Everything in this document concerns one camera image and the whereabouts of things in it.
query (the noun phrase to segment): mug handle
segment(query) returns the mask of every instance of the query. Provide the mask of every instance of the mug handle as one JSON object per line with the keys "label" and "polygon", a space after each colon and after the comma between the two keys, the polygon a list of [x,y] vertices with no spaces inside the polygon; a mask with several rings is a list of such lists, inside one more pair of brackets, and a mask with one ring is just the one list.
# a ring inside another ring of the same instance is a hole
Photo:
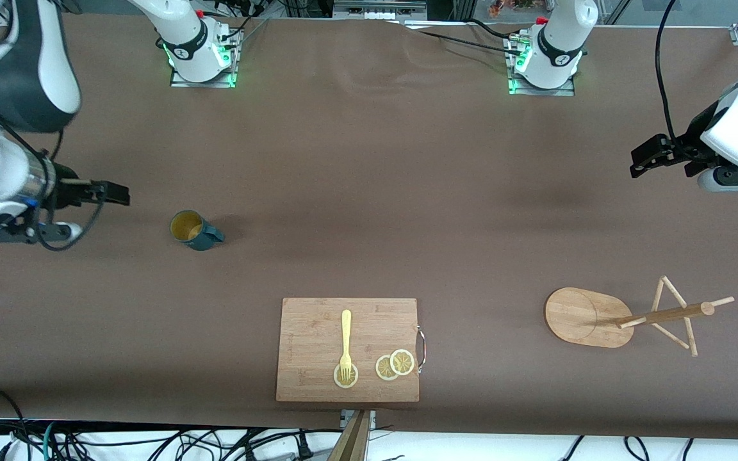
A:
{"label": "mug handle", "polygon": [[207,234],[211,239],[215,240],[218,243],[224,241],[224,234],[222,233],[222,231],[217,230],[212,225],[206,225],[203,233]]}

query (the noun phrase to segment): mug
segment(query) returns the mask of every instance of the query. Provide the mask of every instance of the mug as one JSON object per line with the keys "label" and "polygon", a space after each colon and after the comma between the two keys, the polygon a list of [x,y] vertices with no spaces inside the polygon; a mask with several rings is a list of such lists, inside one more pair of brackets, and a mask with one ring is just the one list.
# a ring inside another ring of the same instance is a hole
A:
{"label": "mug", "polygon": [[178,212],[170,222],[170,233],[196,251],[205,251],[224,241],[224,234],[193,210]]}

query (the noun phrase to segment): wooden fork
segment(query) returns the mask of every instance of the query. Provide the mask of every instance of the wooden fork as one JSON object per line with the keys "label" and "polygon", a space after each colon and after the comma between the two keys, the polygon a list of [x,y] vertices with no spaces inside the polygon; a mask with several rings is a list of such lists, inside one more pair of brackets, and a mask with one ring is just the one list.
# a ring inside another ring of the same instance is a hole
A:
{"label": "wooden fork", "polygon": [[343,332],[343,355],[340,356],[340,382],[348,382],[352,376],[352,358],[349,357],[349,330],[352,328],[352,311],[346,309],[340,313],[340,328]]}

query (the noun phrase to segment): teal cable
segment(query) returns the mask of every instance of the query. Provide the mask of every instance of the teal cable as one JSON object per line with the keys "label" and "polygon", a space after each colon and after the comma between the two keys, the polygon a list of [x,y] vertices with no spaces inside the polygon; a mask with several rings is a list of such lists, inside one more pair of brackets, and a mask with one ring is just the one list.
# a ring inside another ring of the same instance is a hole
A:
{"label": "teal cable", "polygon": [[47,429],[44,430],[44,438],[42,440],[42,453],[44,453],[44,461],[50,461],[50,429],[53,429],[53,424],[56,424],[55,421],[53,421],[50,424],[47,424]]}

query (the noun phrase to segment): round wooden base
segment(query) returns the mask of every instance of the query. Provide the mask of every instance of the round wooden base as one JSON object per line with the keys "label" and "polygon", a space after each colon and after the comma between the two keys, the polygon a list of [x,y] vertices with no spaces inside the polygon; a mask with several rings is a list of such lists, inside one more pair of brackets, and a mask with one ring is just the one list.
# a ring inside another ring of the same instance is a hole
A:
{"label": "round wooden base", "polygon": [[545,321],[563,341],[597,347],[626,344],[634,328],[620,329],[614,320],[632,315],[623,301],[579,288],[561,288],[545,302]]}

